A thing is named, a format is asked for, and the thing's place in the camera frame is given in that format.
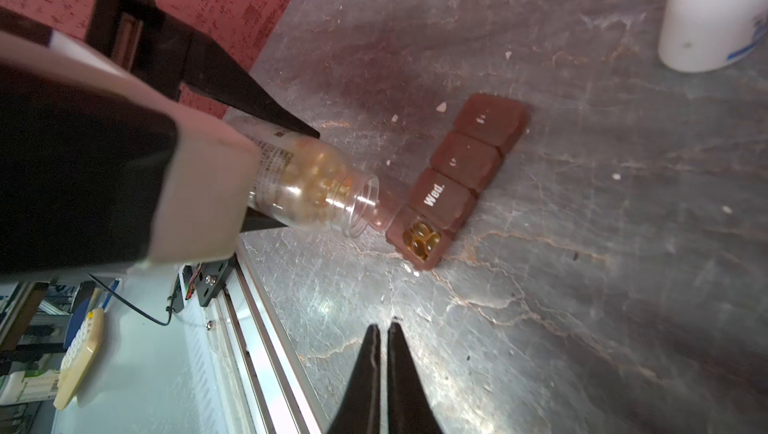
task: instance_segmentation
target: white bottle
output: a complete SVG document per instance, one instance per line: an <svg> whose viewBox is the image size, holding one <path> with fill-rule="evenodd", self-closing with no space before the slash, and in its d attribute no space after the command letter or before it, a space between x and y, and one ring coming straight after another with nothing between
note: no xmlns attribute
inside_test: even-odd
<svg viewBox="0 0 768 434"><path fill-rule="evenodd" d="M659 57L681 72L742 59L768 32L768 0L667 0Z"/></svg>

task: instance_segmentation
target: gray marble surface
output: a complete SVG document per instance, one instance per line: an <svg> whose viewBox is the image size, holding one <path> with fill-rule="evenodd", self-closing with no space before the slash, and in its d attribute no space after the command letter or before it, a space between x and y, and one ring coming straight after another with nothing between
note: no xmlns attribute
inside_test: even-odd
<svg viewBox="0 0 768 434"><path fill-rule="evenodd" d="M398 316L446 432L768 429L768 45L672 72L664 2L291 1L252 73L362 168L413 182L473 92L532 113L433 272L246 235L329 417Z"/></svg>

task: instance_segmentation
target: white plastic container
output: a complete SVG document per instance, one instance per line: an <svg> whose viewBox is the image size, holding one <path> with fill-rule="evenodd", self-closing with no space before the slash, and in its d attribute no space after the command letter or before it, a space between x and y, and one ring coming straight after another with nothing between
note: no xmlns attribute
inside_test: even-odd
<svg viewBox="0 0 768 434"><path fill-rule="evenodd" d="M667 0L659 57L681 72L706 72L752 52L768 32L768 0Z"/></svg>
<svg viewBox="0 0 768 434"><path fill-rule="evenodd" d="M0 376L0 406L52 400L58 392L59 371L17 371Z"/></svg>

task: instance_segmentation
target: brown pill organizer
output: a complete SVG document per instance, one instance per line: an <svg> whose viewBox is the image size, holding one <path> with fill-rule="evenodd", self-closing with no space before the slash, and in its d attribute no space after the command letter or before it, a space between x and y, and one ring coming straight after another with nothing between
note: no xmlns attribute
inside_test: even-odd
<svg viewBox="0 0 768 434"><path fill-rule="evenodd" d="M521 102L473 94L386 231L417 270L437 265L528 125Z"/></svg>

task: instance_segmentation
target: black cable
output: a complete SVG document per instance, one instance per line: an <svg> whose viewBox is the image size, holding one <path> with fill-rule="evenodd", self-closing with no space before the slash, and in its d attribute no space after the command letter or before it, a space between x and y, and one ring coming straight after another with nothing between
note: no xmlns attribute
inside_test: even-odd
<svg viewBox="0 0 768 434"><path fill-rule="evenodd" d="M98 285L99 285L99 286L101 286L101 287L102 287L104 290L106 290L107 292L109 292L110 294L112 294L113 296L115 296L115 297L116 297L116 298L117 298L117 299L118 299L118 300L119 300L121 303L123 303L123 304L125 304L126 306L128 306L129 308L131 308L131 309L135 310L136 312L138 312L138 313L139 313L139 314L141 314L142 316L146 317L147 319L149 319L149 320L150 320L150 321L152 321L153 323L155 323L155 324L160 324L161 326L167 326L168 324L170 324L170 318L171 318L171 316L172 316L172 315L173 315L173 313L174 313L174 308L172 307L172 305L173 305L173 303L174 303L174 297L176 297L176 290L174 290L174 294L173 294L172 296L168 297L168 299L170 300L170 304L168 304L168 307L166 307L166 308L165 308L165 310L166 310L166 311L168 311L168 321L166 321L166 322L164 322L164 323L161 323L161 322L159 322L157 319L155 319L154 317L152 317L152 316L150 316L149 314L147 314L147 313L143 312L143 311L142 311L141 309L139 309L138 307L134 306L133 304L129 303L128 301L126 301L125 299L123 299L122 297L120 297L120 294L118 294L118 293L114 292L112 289L110 289L110 288L109 288L109 286L107 286L106 284L104 284L103 282L101 282L101 281L100 281L100 280L99 280L99 279L98 279L96 276L94 276L94 275L92 275L92 274L89 274L89 275L88 275L88 277L90 277L91 279L93 279L94 281L96 281L96 284L98 284Z"/></svg>

